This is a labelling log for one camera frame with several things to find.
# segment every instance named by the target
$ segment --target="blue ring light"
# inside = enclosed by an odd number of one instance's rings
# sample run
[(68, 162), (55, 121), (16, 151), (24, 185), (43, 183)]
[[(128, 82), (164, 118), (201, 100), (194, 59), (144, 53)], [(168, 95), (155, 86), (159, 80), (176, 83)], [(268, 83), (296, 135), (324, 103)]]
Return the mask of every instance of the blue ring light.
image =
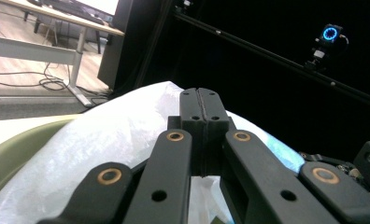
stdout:
[(328, 27), (324, 30), (322, 36), (326, 40), (334, 40), (337, 37), (337, 31), (334, 27)]

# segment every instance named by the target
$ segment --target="white cloth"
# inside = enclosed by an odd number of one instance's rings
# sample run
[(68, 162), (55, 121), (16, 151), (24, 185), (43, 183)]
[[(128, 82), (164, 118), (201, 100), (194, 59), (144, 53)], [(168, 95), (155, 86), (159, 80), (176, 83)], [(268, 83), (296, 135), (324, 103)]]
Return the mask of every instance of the white cloth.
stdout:
[[(179, 93), (172, 82), (153, 84), (99, 105), (57, 132), (0, 191), (0, 223), (37, 223), (57, 217), (89, 171), (108, 161), (134, 167), (147, 159), (168, 116), (179, 115)], [(303, 159), (286, 145), (228, 112), (237, 129), (257, 134), (290, 169)], [(219, 178), (194, 177), (189, 223), (209, 223), (215, 216), (232, 223), (219, 189)]]

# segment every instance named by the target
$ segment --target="table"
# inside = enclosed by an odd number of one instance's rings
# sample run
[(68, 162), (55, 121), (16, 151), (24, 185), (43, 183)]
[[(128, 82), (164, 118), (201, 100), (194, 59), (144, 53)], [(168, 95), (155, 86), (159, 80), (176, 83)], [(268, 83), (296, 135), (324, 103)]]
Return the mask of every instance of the table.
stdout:
[(0, 0), (0, 3), (4, 3), (13, 7), (18, 7), (22, 10), (47, 15), (54, 19), (68, 21), (82, 26), (82, 30), (80, 31), (79, 34), (77, 49), (75, 50), (60, 49), (0, 37), (0, 57), (24, 59), (38, 62), (64, 63), (73, 65), (67, 88), (86, 107), (92, 106), (93, 104), (83, 95), (83, 93), (77, 88), (76, 85), (78, 79), (78, 72), (80, 68), (80, 62), (83, 54), (83, 46), (85, 43), (86, 31), (88, 28), (92, 28), (97, 31), (107, 32), (111, 35), (122, 35), (122, 36), (124, 36), (124, 32), (115, 28), (111, 28), (107, 24), (101, 25), (92, 21), (87, 21), (76, 16), (64, 14), (60, 11), (54, 10), (49, 7), (38, 7), (29, 3), (26, 0)]

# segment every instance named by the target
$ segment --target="table leg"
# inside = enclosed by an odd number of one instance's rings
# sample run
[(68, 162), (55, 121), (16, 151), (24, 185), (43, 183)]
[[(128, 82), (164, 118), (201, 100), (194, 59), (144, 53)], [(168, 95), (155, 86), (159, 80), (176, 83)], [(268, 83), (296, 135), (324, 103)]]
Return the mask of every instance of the table leg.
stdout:
[(23, 19), (24, 21), (27, 21), (29, 14), (30, 14), (29, 11), (24, 11), (24, 19)]
[(83, 95), (83, 92), (77, 87), (77, 79), (80, 68), (80, 63), (83, 55), (83, 46), (85, 43), (87, 27), (82, 27), (80, 30), (79, 41), (77, 46), (77, 52), (74, 58), (74, 65), (72, 67), (71, 77), (69, 79), (68, 89), (80, 100), (86, 107), (91, 107), (93, 104)]

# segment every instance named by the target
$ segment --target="black backdrop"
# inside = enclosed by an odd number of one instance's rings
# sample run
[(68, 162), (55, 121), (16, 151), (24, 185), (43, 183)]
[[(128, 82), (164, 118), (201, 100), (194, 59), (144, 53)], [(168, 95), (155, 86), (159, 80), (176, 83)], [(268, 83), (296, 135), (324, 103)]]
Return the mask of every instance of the black backdrop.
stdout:
[[(299, 64), (326, 24), (342, 26), (349, 47), (322, 73), (370, 95), (370, 1), (195, 0), (186, 14)], [(352, 161), (370, 141), (369, 104), (174, 17), (141, 84), (165, 80), (216, 91), (227, 110), (297, 151)]]

